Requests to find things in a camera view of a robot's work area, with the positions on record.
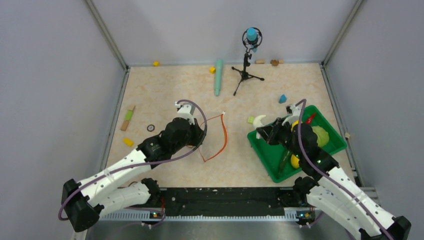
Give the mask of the clear zip bag orange zipper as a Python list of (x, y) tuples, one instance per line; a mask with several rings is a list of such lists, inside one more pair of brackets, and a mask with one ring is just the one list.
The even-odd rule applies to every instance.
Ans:
[(207, 125), (207, 134), (198, 148), (199, 155), (204, 163), (218, 157), (228, 145), (228, 131), (225, 124), (225, 111), (206, 119), (200, 126)]

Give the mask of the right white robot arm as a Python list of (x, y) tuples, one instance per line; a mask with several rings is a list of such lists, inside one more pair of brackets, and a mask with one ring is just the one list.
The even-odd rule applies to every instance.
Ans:
[(308, 124), (277, 118), (264, 125), (263, 116), (253, 120), (257, 135), (269, 145), (281, 145), (299, 159), (306, 177), (293, 186), (299, 206), (318, 208), (344, 227), (356, 240), (406, 240), (412, 224), (394, 216), (374, 202), (351, 180), (339, 163), (318, 146), (318, 137)]

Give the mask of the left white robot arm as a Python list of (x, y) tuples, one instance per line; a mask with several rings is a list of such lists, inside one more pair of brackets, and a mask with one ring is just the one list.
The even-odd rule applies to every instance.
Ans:
[(69, 221), (75, 232), (91, 228), (103, 215), (133, 205), (156, 206), (162, 196), (157, 181), (144, 178), (132, 187), (121, 185), (160, 164), (175, 161), (173, 155), (186, 146), (200, 147), (208, 127), (176, 117), (165, 130), (146, 138), (127, 156), (103, 171), (80, 181), (64, 183), (58, 218)]

